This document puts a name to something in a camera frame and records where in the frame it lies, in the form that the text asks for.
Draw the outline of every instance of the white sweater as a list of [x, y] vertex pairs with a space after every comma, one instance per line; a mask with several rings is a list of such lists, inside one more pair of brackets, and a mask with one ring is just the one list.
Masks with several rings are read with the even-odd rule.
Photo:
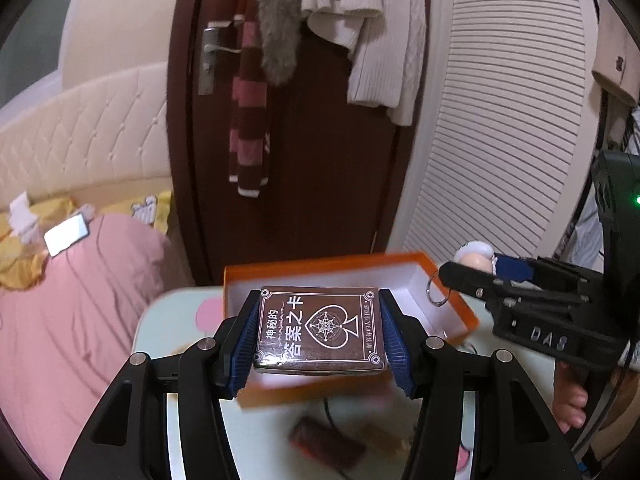
[[424, 57], [424, 0], [302, 0], [309, 28], [350, 51], [347, 101], [412, 123]]

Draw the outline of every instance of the pink blanket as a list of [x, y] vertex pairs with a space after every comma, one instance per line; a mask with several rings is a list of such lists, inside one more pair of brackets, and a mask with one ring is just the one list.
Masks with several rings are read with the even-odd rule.
[[98, 217], [90, 231], [49, 260], [40, 285], [0, 290], [0, 409], [49, 480], [129, 356], [140, 315], [184, 283], [166, 238], [138, 220]]

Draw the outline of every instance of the orange box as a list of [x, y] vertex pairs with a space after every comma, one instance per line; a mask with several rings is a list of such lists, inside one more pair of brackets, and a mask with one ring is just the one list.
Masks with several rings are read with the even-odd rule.
[[[450, 292], [449, 301], [434, 306], [426, 288], [433, 276], [431, 298], [444, 290], [437, 266], [423, 253], [364, 254], [320, 260], [300, 260], [229, 266], [225, 269], [225, 317], [235, 316], [251, 290], [278, 286], [375, 286], [388, 288], [401, 310], [414, 316], [429, 335], [445, 335], [461, 342], [478, 326], [478, 318], [462, 297]], [[371, 391], [390, 380], [390, 371], [370, 376], [293, 376], [252, 370], [238, 402], [244, 408], [300, 402], [327, 396]]]

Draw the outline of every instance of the dark brown door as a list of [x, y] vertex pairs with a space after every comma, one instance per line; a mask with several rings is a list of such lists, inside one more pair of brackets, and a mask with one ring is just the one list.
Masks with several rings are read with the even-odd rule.
[[[393, 180], [404, 179], [410, 149], [400, 170], [396, 155], [399, 146], [410, 146], [412, 131], [396, 127], [383, 108], [348, 105], [351, 63], [346, 51], [303, 27], [294, 78], [271, 97], [269, 183], [256, 199], [239, 196], [227, 173], [231, 82], [238, 56], [219, 54], [213, 93], [198, 95], [199, 49], [210, 1], [199, 0], [193, 22], [193, 77], [185, 89], [191, 97], [191, 138], [186, 141], [191, 160], [174, 161], [174, 148], [184, 152], [178, 144], [185, 140], [171, 139], [171, 149], [174, 180], [183, 166], [191, 172], [190, 198], [180, 200], [176, 189], [178, 214], [182, 203], [191, 203], [185, 205], [191, 211], [180, 214], [182, 230], [199, 230], [202, 259], [213, 282], [222, 280], [229, 264], [369, 253], [381, 220], [395, 213], [401, 185]], [[231, 34], [219, 43], [235, 45]], [[397, 196], [388, 197], [389, 189]], [[188, 237], [193, 238], [185, 240], [193, 266], [196, 235]], [[198, 282], [205, 281], [204, 272], [194, 274]]]

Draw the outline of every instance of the pink and brown scarf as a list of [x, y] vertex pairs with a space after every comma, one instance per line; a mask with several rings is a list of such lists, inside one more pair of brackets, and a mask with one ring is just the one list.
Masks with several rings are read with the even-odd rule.
[[268, 180], [270, 134], [267, 82], [262, 70], [258, 0], [213, 0], [210, 26], [238, 28], [240, 69], [232, 85], [229, 181], [256, 198]]

